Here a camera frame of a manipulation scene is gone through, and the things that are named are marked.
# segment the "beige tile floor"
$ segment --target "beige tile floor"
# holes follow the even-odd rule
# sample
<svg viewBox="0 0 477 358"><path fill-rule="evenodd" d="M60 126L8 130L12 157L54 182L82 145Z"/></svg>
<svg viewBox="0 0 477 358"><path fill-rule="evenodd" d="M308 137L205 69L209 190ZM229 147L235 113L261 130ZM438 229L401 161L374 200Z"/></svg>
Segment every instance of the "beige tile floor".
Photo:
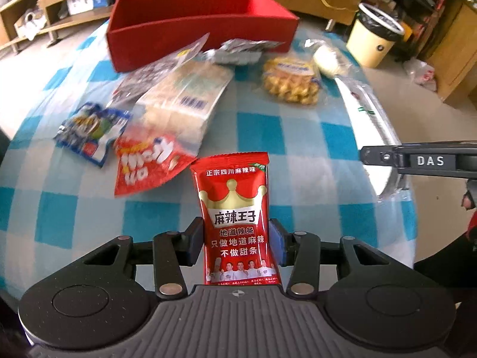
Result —
<svg viewBox="0 0 477 358"><path fill-rule="evenodd" d="M21 44L13 55L0 53L0 127L12 137L35 99L57 69L58 61L75 49L101 23L60 33L64 40L49 49L48 37ZM443 104L434 93L409 82L400 64L387 57L366 76L401 141L477 140L477 110L462 98L456 107ZM462 179L412 177L418 212L417 258L433 254L462 234L471 212L460 207Z"/></svg>

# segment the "crown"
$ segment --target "crown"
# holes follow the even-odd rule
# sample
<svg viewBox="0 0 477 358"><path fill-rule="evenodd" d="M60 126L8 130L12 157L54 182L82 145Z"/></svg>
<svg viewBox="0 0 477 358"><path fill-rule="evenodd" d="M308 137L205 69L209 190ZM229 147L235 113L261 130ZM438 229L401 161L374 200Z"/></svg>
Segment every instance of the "crown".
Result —
<svg viewBox="0 0 477 358"><path fill-rule="evenodd" d="M217 201L210 200L207 191L199 192L199 199L203 201L208 209L233 210L243 207L251 207L262 204L262 198L267 193L265 186L259 186L256 196L246 198L240 196L235 189L237 188L237 180L227 180L228 194L225 198Z"/></svg>

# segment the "blue and white tablecloth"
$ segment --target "blue and white tablecloth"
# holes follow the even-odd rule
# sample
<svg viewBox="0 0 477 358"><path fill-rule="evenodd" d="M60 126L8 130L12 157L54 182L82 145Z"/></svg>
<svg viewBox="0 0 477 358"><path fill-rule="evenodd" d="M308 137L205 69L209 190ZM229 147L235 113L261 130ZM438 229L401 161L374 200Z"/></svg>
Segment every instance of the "blue and white tablecloth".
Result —
<svg viewBox="0 0 477 358"><path fill-rule="evenodd" d="M105 32L106 24L59 66L0 167L0 287L16 297L118 235L147 241L184 230L200 215L189 170L158 189L115 199L114 154L99 169L55 147L61 122L86 101L106 104L122 78L109 60ZM299 29L295 50L308 37L313 31ZM328 95L317 107L297 107L271 101L260 74L260 66L236 68L199 155L267 151L270 217L325 241L355 236L411 265L412 194L377 200L335 83L324 79ZM192 269L186 279L201 282L202 269Z"/></svg>

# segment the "trash can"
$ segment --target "trash can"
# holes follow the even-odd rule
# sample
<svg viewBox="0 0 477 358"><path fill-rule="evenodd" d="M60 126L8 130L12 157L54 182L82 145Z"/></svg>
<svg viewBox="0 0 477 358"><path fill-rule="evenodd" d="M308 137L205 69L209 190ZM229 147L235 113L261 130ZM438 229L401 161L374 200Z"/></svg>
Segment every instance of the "trash can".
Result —
<svg viewBox="0 0 477 358"><path fill-rule="evenodd" d="M404 36L404 28L382 10L359 4L359 12L346 47L364 67L376 67L396 41Z"/></svg>

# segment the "open red box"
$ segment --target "open red box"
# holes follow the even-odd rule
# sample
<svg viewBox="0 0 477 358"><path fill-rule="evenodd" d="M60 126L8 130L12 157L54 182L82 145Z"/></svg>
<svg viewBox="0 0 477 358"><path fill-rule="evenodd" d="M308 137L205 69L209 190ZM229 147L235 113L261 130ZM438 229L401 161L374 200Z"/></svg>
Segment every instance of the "open red box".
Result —
<svg viewBox="0 0 477 358"><path fill-rule="evenodd" d="M113 66L131 71L210 32L204 50L233 38L284 42L298 18L273 0L116 0L106 33Z"/></svg>

